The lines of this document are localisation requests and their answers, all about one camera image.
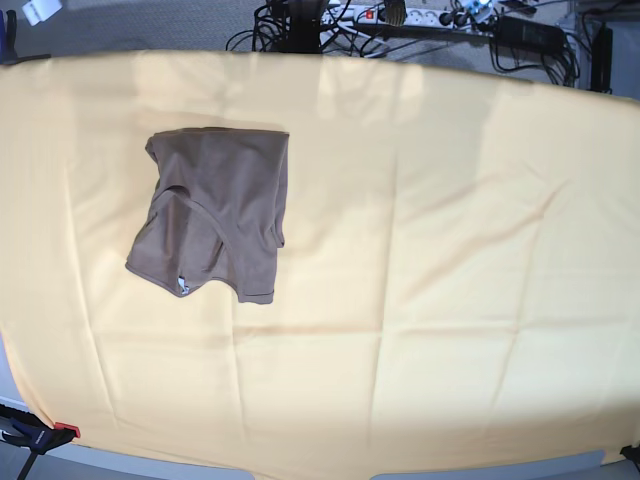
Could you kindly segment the black power adapter brick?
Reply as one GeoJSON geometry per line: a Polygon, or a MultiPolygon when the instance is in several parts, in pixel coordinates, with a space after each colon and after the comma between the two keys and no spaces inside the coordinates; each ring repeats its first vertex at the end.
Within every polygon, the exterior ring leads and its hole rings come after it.
{"type": "Polygon", "coordinates": [[[493,39],[508,48],[554,55],[563,51],[566,36],[559,27],[502,16],[495,24],[493,39]]]}

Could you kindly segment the yellow tablecloth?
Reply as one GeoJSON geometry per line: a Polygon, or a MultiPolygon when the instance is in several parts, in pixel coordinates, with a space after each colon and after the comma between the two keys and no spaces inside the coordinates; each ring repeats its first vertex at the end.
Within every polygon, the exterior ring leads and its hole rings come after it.
{"type": "Polygon", "coordinates": [[[639,105],[355,58],[128,52],[1,71],[1,334],[93,448],[262,479],[639,439],[639,105]],[[274,301],[127,271],[150,136],[285,131],[274,301]]]}

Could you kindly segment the brown T-shirt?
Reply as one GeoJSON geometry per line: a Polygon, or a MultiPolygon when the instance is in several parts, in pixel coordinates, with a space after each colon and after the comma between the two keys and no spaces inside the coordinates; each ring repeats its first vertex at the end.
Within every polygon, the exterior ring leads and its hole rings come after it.
{"type": "Polygon", "coordinates": [[[211,281],[270,304],[285,244],[289,135],[185,128],[152,135],[159,178],[127,269],[183,298],[211,281]]]}

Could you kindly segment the white power strip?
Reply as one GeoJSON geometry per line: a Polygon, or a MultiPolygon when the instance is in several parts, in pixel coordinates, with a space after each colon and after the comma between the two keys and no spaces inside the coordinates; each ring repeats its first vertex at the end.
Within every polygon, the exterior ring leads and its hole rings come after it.
{"type": "Polygon", "coordinates": [[[339,26],[353,29],[435,29],[471,32],[477,29],[478,22],[473,16],[467,16],[464,10],[434,10],[428,8],[406,7],[402,23],[393,18],[383,3],[375,5],[330,5],[323,13],[322,24],[335,21],[339,26]]]}

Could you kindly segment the black clamp at right corner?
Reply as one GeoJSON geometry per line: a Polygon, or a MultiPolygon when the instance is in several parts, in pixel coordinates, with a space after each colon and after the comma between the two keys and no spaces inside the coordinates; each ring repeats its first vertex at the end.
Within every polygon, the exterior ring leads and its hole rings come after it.
{"type": "Polygon", "coordinates": [[[628,461],[633,462],[637,467],[640,466],[640,446],[628,445],[620,450],[620,454],[628,461]]]}

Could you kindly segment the black stand post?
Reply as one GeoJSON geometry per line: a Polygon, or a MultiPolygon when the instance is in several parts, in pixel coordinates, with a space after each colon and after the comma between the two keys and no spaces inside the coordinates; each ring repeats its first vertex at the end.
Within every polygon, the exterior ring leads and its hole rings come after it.
{"type": "Polygon", "coordinates": [[[286,2],[288,27],[285,28],[281,50],[284,53],[318,54],[319,30],[325,2],[321,0],[292,0],[286,2]]]}

